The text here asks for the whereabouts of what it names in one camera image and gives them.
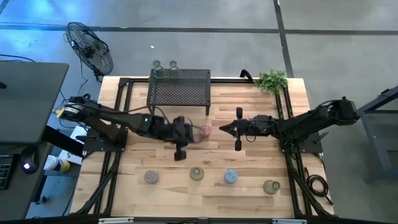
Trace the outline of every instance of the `wooden table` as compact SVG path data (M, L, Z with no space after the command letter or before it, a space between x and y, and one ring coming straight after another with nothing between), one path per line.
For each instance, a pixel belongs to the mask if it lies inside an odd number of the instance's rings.
M99 94L101 104L113 108L119 78L104 78ZM294 115L307 112L310 108L303 79L289 78L288 81ZM147 89L147 83L134 84L131 109L146 105ZM250 143L243 138L243 150L236 152L232 136L218 129L236 118L237 106L243 108L244 118L257 114L277 118L275 97L270 93L262 93L255 84L222 83L211 85L208 117L203 107L161 107L170 120L184 115L195 125L207 124L212 127L206 141L186 147L187 159L184 161L174 161L175 146L130 132L126 151L120 161L112 216L294 217L285 158L280 152L278 140L261 137ZM83 161L71 212L81 208L97 187L103 157L103 152L94 152ZM303 164L310 174L325 177L323 166L314 155L303 154ZM199 182L190 178L189 172L193 166L200 166L205 171L204 178ZM149 169L159 173L159 182L155 185L144 181L144 173ZM238 181L233 185L224 182L227 169L235 169L239 174ZM281 183L281 189L273 196L267 195L262 189L267 179ZM302 192L297 184L296 188L300 208L304 212ZM106 205L107 194L108 187L104 190L102 209ZM328 212L333 213L333 207L325 198L317 199Z

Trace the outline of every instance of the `black metal rack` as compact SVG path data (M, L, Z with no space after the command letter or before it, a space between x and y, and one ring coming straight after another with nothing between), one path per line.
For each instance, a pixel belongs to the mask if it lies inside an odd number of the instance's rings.
M151 113L155 106L205 106L206 116L210 112L210 70L181 69L180 78L155 78L150 71L147 106Z

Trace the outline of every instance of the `green plant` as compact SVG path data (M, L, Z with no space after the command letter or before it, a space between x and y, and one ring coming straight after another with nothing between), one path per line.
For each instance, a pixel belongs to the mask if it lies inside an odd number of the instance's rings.
M261 73L259 79L255 80L257 88L262 91L269 91L273 95L280 94L280 88L287 88L286 73L284 71L270 69L269 73Z

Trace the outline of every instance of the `small jar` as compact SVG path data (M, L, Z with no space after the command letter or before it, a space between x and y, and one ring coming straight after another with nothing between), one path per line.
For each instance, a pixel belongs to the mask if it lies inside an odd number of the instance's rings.
M154 62L152 64L154 66L154 77L155 78L164 78L165 70L162 66L160 66L160 61L154 60Z
M173 79L180 78L181 71L177 67L177 62L175 60L170 61L169 77Z

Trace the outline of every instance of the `electric fan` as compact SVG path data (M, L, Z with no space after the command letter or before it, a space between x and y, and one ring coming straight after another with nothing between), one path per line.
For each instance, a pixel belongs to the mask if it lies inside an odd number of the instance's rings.
M101 82L99 77L112 72L113 61L108 45L100 40L90 28L80 22L70 22L66 36L80 60L94 71L97 81Z

